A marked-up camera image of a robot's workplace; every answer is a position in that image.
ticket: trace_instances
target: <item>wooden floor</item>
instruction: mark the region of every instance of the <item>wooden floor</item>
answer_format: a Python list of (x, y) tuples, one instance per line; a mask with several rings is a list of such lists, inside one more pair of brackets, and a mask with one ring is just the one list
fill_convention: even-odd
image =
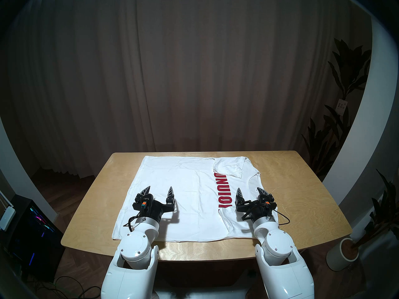
[[(80, 179), (40, 169), (32, 181), (53, 209), (60, 213), (56, 226), (64, 232), (94, 177)], [(336, 242), (331, 241), (301, 252), (313, 276), (315, 298), (347, 298), (365, 289), (360, 261), (355, 261), (340, 272), (328, 268), (326, 254)], [(101, 287), (111, 259), (111, 256), (66, 248), (55, 278), (67, 275), (77, 279), (84, 289), (94, 285)], [(267, 298), (255, 259), (207, 263), (159, 262), (156, 280), (163, 278), (170, 285), (178, 287), (227, 286), (232, 285), (246, 268), (258, 272), (258, 278), (246, 298)], [(82, 292), (78, 283), (69, 278), (61, 278), (57, 285), (62, 291), (65, 290), (69, 298), (77, 297)], [(97, 294), (98, 290), (93, 289), (85, 295), (94, 297)], [(37, 296), (40, 299), (58, 298), (54, 292), (46, 289), (39, 290)]]

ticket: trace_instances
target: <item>black cable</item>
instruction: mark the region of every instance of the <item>black cable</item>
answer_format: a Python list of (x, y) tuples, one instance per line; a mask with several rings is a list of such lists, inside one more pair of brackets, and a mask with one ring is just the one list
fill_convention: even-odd
[(132, 230), (132, 225), (131, 225), (131, 222), (135, 219), (135, 218), (138, 218), (138, 216), (140, 215), (140, 213), (141, 213), (141, 209), (140, 209), (140, 211), (138, 212), (138, 214), (136, 215), (136, 216), (132, 216), (132, 217), (130, 217), (129, 218), (129, 221), (125, 224), (125, 225), (123, 225), (123, 227), (126, 227), (126, 226), (128, 226), (129, 227), (129, 230), (130, 230), (130, 232), (132, 232), (133, 230)]
[(62, 275), (62, 276), (58, 277), (58, 278), (55, 280), (55, 282), (54, 282), (55, 285), (57, 285), (57, 282), (58, 282), (58, 280), (59, 280), (60, 278), (70, 278), (70, 279), (76, 281), (76, 282), (79, 284), (80, 288), (82, 289), (82, 292), (84, 292), (84, 289), (83, 289), (82, 284), (80, 284), (80, 282), (79, 282), (78, 280), (74, 279), (73, 277), (67, 276), (67, 275)]
[(279, 226), (280, 225), (287, 225), (287, 224), (290, 223), (290, 219), (288, 217), (286, 217), (284, 214), (282, 214), (282, 213), (280, 213), (280, 212), (278, 212), (277, 210), (274, 210), (274, 209), (273, 209), (273, 211), (276, 211), (278, 214), (282, 215), (283, 217), (285, 217), (288, 220), (288, 223), (279, 224)]
[[(58, 281), (60, 278), (70, 278), (70, 279), (72, 279), (72, 280), (75, 280), (75, 281), (80, 285), (80, 287), (81, 287), (81, 289), (82, 289), (82, 293), (81, 293), (78, 297), (76, 297), (76, 298), (68, 298), (67, 295), (64, 294), (64, 292), (62, 292), (61, 290), (58, 290), (58, 289), (57, 289), (57, 281)], [(82, 299), (82, 298), (84, 298), (84, 299), (96, 299), (96, 298), (98, 298), (98, 297), (101, 296), (101, 287), (99, 287), (99, 286), (91, 286), (91, 287), (89, 287), (89, 288), (87, 288), (87, 289), (85, 290), (85, 289), (83, 288), (82, 284), (80, 284), (80, 282), (79, 282), (78, 280), (74, 279), (73, 277), (67, 276), (67, 275), (62, 275), (62, 276), (58, 277), (58, 278), (56, 279), (56, 281), (55, 281), (54, 284), (53, 284), (53, 283), (50, 283), (50, 284), (54, 285), (55, 288), (49, 288), (49, 287), (47, 287), (46, 285), (44, 285), (44, 282), (43, 282), (43, 281), (38, 281), (38, 280), (36, 280), (36, 281), (28, 281), (28, 283), (35, 283), (35, 287), (34, 287), (34, 288), (35, 288), (35, 292), (36, 292), (36, 293), (37, 293), (38, 290), (41, 290), (42, 288), (44, 288), (44, 289), (46, 289), (46, 290), (52, 291), (53, 293), (55, 293), (55, 294), (56, 294), (59, 298), (61, 298), (61, 299)], [(95, 297), (85, 297), (85, 293), (86, 293), (87, 291), (91, 290), (92, 288), (98, 288), (98, 289), (99, 289), (98, 295), (95, 296)]]

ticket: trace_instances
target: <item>white device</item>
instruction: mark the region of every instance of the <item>white device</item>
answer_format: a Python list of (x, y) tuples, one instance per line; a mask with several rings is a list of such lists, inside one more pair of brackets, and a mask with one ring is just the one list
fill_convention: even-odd
[[(109, 265), (102, 299), (151, 299), (159, 258), (158, 246), (151, 248), (151, 244), (158, 236), (162, 214), (174, 211), (175, 200), (172, 187), (166, 204), (154, 200), (149, 190), (147, 187), (135, 198), (133, 208), (139, 214), (124, 225), (130, 233), (122, 238)], [(312, 275), (290, 235), (279, 229), (272, 217), (277, 206), (273, 196), (259, 187), (258, 191), (257, 200), (245, 201), (238, 189), (235, 205), (237, 211), (245, 212), (243, 221), (251, 219), (261, 243), (255, 246), (255, 255), (269, 299), (313, 299)], [(287, 258), (289, 263), (282, 265)]]
[(9, 206), (4, 205), (3, 201), (1, 203), (5, 206), (6, 211), (4, 212), (3, 216), (1, 217), (0, 220), (0, 230), (7, 231), (8, 226), (11, 223), (12, 218), (15, 215), (15, 209), (12, 203), (3, 195), (3, 193), (0, 191), (0, 195), (2, 198), (4, 198)]
[[(237, 211), (245, 212), (242, 220), (252, 220), (254, 235), (260, 241), (255, 255), (269, 299), (314, 298), (312, 275), (291, 236), (279, 229), (271, 215), (276, 203), (271, 194), (258, 187), (256, 201), (245, 201), (237, 190)], [(281, 265), (288, 258), (289, 263)]]
[(158, 246), (151, 248), (151, 244), (158, 237), (162, 214), (174, 211), (175, 200), (172, 187), (166, 204), (154, 200), (149, 191), (147, 187), (135, 198), (133, 208), (139, 214), (124, 225), (130, 233), (120, 241), (109, 265), (101, 288), (102, 299), (151, 299), (159, 258)]

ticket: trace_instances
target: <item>white wall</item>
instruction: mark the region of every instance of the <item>white wall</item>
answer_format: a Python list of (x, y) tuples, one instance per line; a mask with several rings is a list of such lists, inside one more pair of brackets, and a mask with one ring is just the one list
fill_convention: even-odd
[(0, 119), (0, 169), (16, 194), (32, 199), (41, 211), (54, 222), (57, 213), (33, 184), (8, 140)]
[(368, 81), (352, 128), (323, 181), (337, 204), (349, 193), (369, 162), (387, 123), (398, 75), (395, 41), (372, 18), (373, 47)]
[[(370, 222), (370, 209), (355, 225), (351, 238), (358, 241)], [(393, 298), (399, 290), (399, 240), (393, 232), (386, 232), (360, 246), (359, 258), (366, 277), (367, 290), (358, 298)]]

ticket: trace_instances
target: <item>brown curtain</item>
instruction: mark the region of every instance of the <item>brown curtain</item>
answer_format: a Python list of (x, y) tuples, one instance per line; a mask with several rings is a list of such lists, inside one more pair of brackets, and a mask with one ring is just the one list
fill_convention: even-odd
[(43, 168), (97, 174), (113, 152), (297, 150), (336, 102), (347, 0), (30, 0), (8, 74)]

